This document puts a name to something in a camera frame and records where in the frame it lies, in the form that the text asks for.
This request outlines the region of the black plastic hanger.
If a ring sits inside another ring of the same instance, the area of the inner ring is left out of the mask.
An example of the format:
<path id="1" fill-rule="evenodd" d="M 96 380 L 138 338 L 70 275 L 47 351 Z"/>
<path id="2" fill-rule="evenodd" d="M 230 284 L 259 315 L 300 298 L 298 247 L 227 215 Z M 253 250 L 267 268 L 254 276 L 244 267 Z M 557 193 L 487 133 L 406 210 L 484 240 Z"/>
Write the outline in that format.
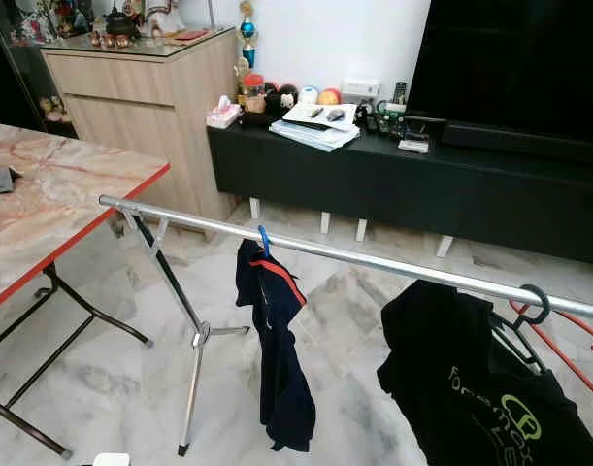
<path id="1" fill-rule="evenodd" d="M 507 320 L 504 316 L 497 316 L 494 312 L 491 312 L 488 315 L 488 322 L 490 322 L 491 332 L 494 333 L 496 341 L 508 348 L 509 354 L 512 354 L 514 358 L 530 368 L 532 373 L 541 376 L 548 372 L 548 368 L 545 367 L 544 362 L 536 354 L 531 343 L 523 336 L 521 327 L 523 324 L 544 323 L 550 314 L 550 301 L 547 293 L 534 284 L 524 284 L 520 288 L 532 292 L 540 299 L 541 313 L 538 316 L 526 316 L 525 310 L 530 305 L 521 306 L 510 299 L 509 305 L 518 313 L 517 319 Z"/>

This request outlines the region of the black t-shirt with green print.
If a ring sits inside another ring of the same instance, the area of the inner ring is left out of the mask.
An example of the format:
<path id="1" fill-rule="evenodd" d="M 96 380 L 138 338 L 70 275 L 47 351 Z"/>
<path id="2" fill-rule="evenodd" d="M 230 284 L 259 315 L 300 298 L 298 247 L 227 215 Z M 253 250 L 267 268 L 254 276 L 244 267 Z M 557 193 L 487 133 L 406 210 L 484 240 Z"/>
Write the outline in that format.
<path id="1" fill-rule="evenodd" d="M 381 308 L 377 369 L 429 466 L 593 466 L 593 436 L 550 370 L 494 338 L 486 299 L 416 281 Z"/>

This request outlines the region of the red plastic hanger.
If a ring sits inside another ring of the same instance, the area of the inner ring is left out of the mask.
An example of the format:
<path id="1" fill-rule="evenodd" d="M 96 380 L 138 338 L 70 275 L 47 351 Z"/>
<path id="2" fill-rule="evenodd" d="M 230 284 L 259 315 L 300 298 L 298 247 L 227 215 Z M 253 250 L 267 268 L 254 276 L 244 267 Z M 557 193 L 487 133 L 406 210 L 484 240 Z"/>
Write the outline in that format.
<path id="1" fill-rule="evenodd" d="M 566 314 L 566 312 L 556 311 L 556 314 L 569 320 L 572 324 L 578 325 L 578 327 L 583 329 L 585 333 L 588 333 L 589 336 L 593 337 L 592 325 L 589 325 L 589 324 L 583 322 L 583 320 L 580 320 L 576 316 L 568 315 L 568 314 Z M 537 334 L 537 336 L 539 336 L 542 339 L 542 341 L 545 342 L 545 344 L 549 347 L 549 349 L 552 350 L 553 353 L 556 354 L 558 356 L 558 358 L 561 359 L 563 361 L 563 363 L 566 364 L 567 367 L 570 368 L 572 370 L 572 372 L 575 373 L 576 376 L 580 378 L 581 382 L 585 386 L 587 386 L 590 391 L 593 392 L 593 382 L 590 381 L 590 379 L 587 376 L 585 376 L 585 374 L 583 372 L 581 372 L 578 365 L 576 365 L 572 359 L 568 358 L 568 356 L 566 354 L 564 354 L 563 351 L 561 351 L 561 348 L 559 348 L 557 343 L 554 342 L 553 339 L 550 338 L 548 336 L 548 334 L 545 333 L 544 330 L 540 328 L 540 325 L 533 324 L 533 323 L 530 323 L 528 325 L 530 325 L 530 327 L 533 329 L 533 332 L 535 332 Z M 592 342 L 592 345 L 590 345 L 590 349 L 593 350 L 593 342 Z"/>

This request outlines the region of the black soundbar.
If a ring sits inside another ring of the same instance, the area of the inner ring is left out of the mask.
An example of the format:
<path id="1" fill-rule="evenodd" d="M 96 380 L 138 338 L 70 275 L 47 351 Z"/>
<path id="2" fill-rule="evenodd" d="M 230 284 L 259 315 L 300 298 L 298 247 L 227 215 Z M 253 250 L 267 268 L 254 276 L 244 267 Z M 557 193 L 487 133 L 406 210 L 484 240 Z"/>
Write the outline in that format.
<path id="1" fill-rule="evenodd" d="M 438 141 L 448 146 L 519 152 L 541 158 L 593 163 L 593 142 L 522 132 L 465 121 L 447 121 Z"/>

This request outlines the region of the silver metal clothes rack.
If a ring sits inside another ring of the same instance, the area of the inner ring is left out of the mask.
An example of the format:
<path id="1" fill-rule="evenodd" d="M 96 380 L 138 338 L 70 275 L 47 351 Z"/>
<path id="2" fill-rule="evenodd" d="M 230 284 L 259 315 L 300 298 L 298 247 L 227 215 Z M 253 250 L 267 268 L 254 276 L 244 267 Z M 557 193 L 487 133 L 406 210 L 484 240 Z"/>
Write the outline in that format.
<path id="1" fill-rule="evenodd" d="M 175 222 L 181 226 L 189 226 L 191 229 L 199 229 L 203 232 L 211 231 L 216 232 L 216 234 L 247 237 L 247 239 L 257 241 L 259 241 L 259 231 L 256 229 L 248 230 L 246 227 L 234 225 L 234 223 L 172 212 L 172 210 L 159 208 L 159 206 L 140 203 L 140 201 L 114 198 L 109 195 L 101 195 L 98 198 L 98 203 L 104 206 L 110 206 L 116 212 L 120 212 L 126 218 L 132 230 L 138 232 L 138 236 L 141 236 L 141 239 L 144 240 L 145 248 L 148 250 L 152 262 L 163 272 L 163 279 L 166 280 L 166 284 L 171 289 L 177 305 L 180 306 L 191 328 L 193 328 L 193 337 L 191 337 L 190 342 L 193 348 L 193 368 L 191 368 L 189 390 L 188 395 L 186 395 L 183 432 L 181 433 L 180 442 L 177 447 L 177 455 L 184 457 L 191 445 L 191 421 L 194 419 L 195 403 L 197 403 L 200 364 L 202 364 L 204 347 L 211 337 L 246 334 L 250 328 L 247 325 L 238 325 L 238 327 L 213 327 L 206 320 L 199 318 L 197 312 L 191 307 L 183 288 L 181 288 L 180 281 L 178 281 L 175 272 L 172 271 L 166 257 L 163 256 L 160 244 L 162 244 L 164 235 L 166 235 L 169 222 Z M 451 287 L 461 289 L 461 291 L 490 294 L 490 296 L 512 299 L 512 301 L 527 303 L 527 305 L 539 306 L 540 303 L 540 299 L 535 294 L 525 291 L 525 289 L 514 287 L 514 285 L 492 283 L 491 281 L 477 279 L 477 277 L 450 274 L 450 272 L 415 265 L 415 263 L 389 260 L 389 258 L 377 257 L 372 254 L 346 251 L 320 243 L 310 243 L 310 241 L 296 239 L 296 237 L 268 236 L 271 244 L 270 248 L 277 246 L 277 248 L 292 251 L 318 254 L 318 256 L 349 263 L 349 265 L 376 268 L 376 270 L 388 272 L 388 274 L 412 277 L 412 279 L 425 280 L 428 283 L 451 285 Z M 585 318 L 593 319 L 593 305 L 576 301 L 576 299 L 553 296 L 553 294 L 548 294 L 548 298 L 551 312 L 562 311 L 568 315 L 585 316 Z"/>

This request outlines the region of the black TV console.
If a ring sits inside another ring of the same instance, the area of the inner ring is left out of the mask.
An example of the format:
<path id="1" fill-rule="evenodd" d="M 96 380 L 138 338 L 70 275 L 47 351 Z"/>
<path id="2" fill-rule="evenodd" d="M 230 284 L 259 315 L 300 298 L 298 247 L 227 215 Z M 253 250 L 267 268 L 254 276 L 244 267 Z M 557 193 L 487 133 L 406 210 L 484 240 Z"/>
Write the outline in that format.
<path id="1" fill-rule="evenodd" d="M 361 136 L 326 152 L 269 130 L 207 130 L 217 189 L 593 265 L 593 167 Z"/>

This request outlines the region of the white power socket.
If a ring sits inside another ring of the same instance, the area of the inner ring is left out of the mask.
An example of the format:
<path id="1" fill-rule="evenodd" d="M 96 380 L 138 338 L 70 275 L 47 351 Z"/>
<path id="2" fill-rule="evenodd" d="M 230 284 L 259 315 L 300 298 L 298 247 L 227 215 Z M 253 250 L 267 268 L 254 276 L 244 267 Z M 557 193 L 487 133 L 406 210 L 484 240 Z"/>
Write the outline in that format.
<path id="1" fill-rule="evenodd" d="M 340 87 L 345 105 L 375 102 L 378 99 L 380 81 L 377 79 L 344 79 Z"/>

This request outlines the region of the navy shirt with red trim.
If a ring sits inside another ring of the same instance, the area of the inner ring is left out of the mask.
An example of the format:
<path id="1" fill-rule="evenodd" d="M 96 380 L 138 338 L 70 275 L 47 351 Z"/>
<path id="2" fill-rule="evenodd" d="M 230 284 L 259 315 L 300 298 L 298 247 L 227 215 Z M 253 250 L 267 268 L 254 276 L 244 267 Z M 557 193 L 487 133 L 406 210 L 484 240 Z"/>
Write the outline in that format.
<path id="1" fill-rule="evenodd" d="M 271 449 L 309 452 L 315 403 L 290 329 L 308 299 L 296 277 L 251 239 L 239 244 L 235 284 L 235 306 L 251 306 L 259 338 L 260 422 L 273 440 Z"/>

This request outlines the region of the red-lidded glass jar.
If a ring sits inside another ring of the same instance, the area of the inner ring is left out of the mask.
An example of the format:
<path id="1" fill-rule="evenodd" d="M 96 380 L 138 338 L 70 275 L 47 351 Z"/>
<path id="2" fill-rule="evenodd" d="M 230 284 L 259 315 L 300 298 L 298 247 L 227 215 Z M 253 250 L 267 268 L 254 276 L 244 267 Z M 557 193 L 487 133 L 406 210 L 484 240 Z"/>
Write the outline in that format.
<path id="1" fill-rule="evenodd" d="M 264 77 L 262 77 L 260 74 L 246 74 L 245 76 L 243 76 L 242 89 L 244 90 L 244 111 L 249 113 L 265 112 L 266 92 L 264 85 Z"/>

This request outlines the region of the pink tissue box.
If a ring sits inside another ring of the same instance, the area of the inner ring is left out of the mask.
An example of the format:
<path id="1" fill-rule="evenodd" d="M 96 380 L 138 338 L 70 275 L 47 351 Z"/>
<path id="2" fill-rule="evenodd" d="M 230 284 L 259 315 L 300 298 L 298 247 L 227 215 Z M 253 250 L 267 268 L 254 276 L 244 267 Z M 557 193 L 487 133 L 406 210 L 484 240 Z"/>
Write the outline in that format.
<path id="1" fill-rule="evenodd" d="M 228 96 L 220 96 L 217 103 L 206 115 L 206 125 L 217 129 L 226 129 L 243 114 L 242 106 Z"/>

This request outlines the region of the blue and gold trophy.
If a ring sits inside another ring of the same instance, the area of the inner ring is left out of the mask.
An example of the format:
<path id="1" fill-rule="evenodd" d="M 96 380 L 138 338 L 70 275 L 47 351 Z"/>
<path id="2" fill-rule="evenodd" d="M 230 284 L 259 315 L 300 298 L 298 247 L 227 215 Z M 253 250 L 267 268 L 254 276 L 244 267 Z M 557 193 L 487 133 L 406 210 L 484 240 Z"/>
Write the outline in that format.
<path id="1" fill-rule="evenodd" d="M 240 14 L 242 23 L 239 26 L 240 40 L 242 40 L 242 57 L 246 60 L 248 68 L 255 67 L 257 30 L 252 21 L 253 6 L 251 0 L 240 0 Z"/>

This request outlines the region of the light wooden cabinet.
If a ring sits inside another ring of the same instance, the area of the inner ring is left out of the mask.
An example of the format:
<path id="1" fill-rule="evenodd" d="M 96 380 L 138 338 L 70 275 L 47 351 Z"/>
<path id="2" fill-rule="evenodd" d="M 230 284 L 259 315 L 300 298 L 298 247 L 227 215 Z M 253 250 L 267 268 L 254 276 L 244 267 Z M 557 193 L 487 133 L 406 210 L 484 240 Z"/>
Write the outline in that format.
<path id="1" fill-rule="evenodd" d="M 212 220 L 237 205 L 217 190 L 206 125 L 237 87 L 237 52 L 233 28 L 188 46 L 98 49 L 69 40 L 40 49 L 82 141 L 168 161 L 141 201 Z"/>

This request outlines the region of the dark teapot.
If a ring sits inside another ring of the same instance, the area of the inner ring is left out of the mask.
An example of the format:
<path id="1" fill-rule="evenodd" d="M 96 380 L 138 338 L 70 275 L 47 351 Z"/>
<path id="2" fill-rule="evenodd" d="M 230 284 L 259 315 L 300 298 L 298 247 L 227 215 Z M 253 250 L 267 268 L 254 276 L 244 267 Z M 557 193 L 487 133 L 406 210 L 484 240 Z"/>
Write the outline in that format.
<path id="1" fill-rule="evenodd" d="M 119 11 L 118 5 L 113 5 L 111 11 L 104 15 L 102 32 L 106 48 L 131 48 L 138 34 L 135 23 L 127 14 Z"/>

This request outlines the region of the dark grey wallet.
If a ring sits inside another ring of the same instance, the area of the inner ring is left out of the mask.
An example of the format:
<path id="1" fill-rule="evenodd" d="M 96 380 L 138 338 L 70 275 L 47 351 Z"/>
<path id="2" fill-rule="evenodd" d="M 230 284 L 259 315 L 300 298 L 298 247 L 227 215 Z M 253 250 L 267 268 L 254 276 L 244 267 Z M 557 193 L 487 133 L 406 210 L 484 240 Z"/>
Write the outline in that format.
<path id="1" fill-rule="evenodd" d="M 21 174 L 12 167 L 0 167 L 0 194 L 8 194 L 16 190 L 16 183 Z"/>

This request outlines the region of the dark glass display cabinet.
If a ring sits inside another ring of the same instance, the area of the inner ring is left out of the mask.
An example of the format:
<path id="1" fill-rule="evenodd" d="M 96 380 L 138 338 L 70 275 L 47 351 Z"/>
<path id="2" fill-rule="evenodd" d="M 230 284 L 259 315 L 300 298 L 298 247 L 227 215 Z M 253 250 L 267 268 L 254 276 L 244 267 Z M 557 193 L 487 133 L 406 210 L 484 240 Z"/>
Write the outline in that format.
<path id="1" fill-rule="evenodd" d="M 24 35 L 31 19 L 48 34 L 36 0 L 0 0 L 0 123 L 75 138 L 39 46 Z"/>

